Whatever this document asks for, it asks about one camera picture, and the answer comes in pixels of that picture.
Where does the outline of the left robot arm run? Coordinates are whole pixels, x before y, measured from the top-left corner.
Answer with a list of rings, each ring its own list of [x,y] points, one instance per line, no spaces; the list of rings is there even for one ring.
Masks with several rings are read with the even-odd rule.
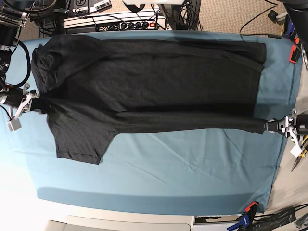
[[[297,39],[292,46],[289,61],[295,63],[302,57],[305,67],[308,66],[308,2],[306,0],[282,1],[290,22],[297,33]],[[292,112],[281,120],[270,120],[265,123],[265,130],[279,133],[285,137],[292,137],[295,148],[303,150],[304,145],[299,136],[308,134],[308,115],[293,109]]]

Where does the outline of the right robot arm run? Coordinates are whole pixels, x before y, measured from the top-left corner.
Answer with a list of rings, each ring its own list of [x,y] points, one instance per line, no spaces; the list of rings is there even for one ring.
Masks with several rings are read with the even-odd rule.
[[[31,61],[28,48],[20,40],[20,34],[32,13],[41,13],[52,8],[56,1],[42,8],[35,8],[34,0],[2,0],[0,2],[0,106],[10,108],[8,118],[18,118],[21,114],[35,111],[46,114],[50,107],[39,99],[35,90],[28,91],[27,81],[31,74]],[[20,46],[26,55],[27,72],[18,84],[6,83],[6,73],[10,67],[11,57]]]

